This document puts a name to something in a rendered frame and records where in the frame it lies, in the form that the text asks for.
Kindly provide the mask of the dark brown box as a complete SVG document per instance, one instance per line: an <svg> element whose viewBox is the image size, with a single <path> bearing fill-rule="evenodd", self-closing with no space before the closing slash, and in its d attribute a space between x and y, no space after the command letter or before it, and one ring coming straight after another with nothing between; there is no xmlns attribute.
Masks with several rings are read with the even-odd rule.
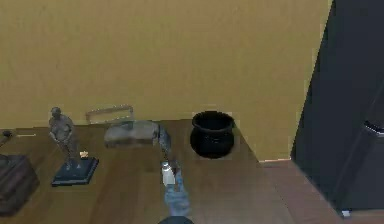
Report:
<svg viewBox="0 0 384 224"><path fill-rule="evenodd" d="M27 156L9 155L0 158L0 217L17 213L39 184Z"/></svg>

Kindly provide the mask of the grey figure statue dark base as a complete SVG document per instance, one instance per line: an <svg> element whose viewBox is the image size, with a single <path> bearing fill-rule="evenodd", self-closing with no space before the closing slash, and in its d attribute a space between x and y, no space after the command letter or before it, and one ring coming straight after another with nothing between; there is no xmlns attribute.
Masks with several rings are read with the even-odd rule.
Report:
<svg viewBox="0 0 384 224"><path fill-rule="evenodd" d="M80 149L74 123L59 107L51 109L49 136L64 153L64 162L55 173L52 187L89 184L99 160Z"/></svg>

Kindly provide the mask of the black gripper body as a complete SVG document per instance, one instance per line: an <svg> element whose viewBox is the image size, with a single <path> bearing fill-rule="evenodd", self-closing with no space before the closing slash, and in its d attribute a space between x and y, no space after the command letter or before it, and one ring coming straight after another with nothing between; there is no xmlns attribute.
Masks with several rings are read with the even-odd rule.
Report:
<svg viewBox="0 0 384 224"><path fill-rule="evenodd" d="M158 224L194 224L192 220L184 216L169 216Z"/></svg>

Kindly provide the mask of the grey clutch bag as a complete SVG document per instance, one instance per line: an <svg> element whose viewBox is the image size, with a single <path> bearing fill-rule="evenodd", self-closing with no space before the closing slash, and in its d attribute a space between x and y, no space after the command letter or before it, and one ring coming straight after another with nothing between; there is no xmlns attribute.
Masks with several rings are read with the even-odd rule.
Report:
<svg viewBox="0 0 384 224"><path fill-rule="evenodd" d="M101 121L101 124L109 124L104 135L106 148L114 148L118 145L140 146L143 144L155 145L159 136L159 125L150 120L136 120L134 109L131 105L122 104L108 108L99 108L85 113L88 124L94 124L92 116L110 114L113 112L127 111L126 116Z"/></svg>

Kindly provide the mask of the black round pot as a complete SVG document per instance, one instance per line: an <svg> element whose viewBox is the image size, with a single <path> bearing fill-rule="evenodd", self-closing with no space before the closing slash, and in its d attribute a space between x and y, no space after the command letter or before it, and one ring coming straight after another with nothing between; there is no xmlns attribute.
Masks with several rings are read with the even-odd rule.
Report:
<svg viewBox="0 0 384 224"><path fill-rule="evenodd" d="M203 111L192 119L190 145L201 157L219 159L234 146L234 119L220 111Z"/></svg>

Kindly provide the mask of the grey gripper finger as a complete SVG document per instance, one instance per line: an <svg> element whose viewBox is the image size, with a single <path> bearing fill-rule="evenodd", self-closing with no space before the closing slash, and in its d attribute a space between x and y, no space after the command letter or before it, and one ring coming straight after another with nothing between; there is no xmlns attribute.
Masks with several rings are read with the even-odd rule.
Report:
<svg viewBox="0 0 384 224"><path fill-rule="evenodd" d="M178 161L171 158L171 136L163 126L159 126L158 129L158 143L164 155L161 173L165 187L165 204L168 206L171 216L188 216L190 200L184 185L182 169Z"/></svg>

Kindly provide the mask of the black tall cabinet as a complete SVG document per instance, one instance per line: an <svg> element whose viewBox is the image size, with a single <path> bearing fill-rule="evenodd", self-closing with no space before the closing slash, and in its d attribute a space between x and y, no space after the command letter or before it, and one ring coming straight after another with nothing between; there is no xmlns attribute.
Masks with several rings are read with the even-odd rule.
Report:
<svg viewBox="0 0 384 224"><path fill-rule="evenodd" d="M384 209L384 0L332 0L291 158L335 210Z"/></svg>

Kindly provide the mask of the brown wooden table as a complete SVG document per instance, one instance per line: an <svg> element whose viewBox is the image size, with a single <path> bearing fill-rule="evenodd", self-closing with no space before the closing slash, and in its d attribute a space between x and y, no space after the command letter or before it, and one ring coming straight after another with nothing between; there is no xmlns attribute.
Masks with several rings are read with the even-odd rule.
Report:
<svg viewBox="0 0 384 224"><path fill-rule="evenodd" d="M209 160L190 147L190 121L164 125L182 169L194 224L295 224L241 135L231 154ZM77 134L81 146L99 160L87 185L51 186L63 156L45 128L18 129L1 147L2 153L27 155L40 185L18 213L0 218L0 224L158 224L167 216L159 148L107 149L101 126L80 126Z"/></svg>

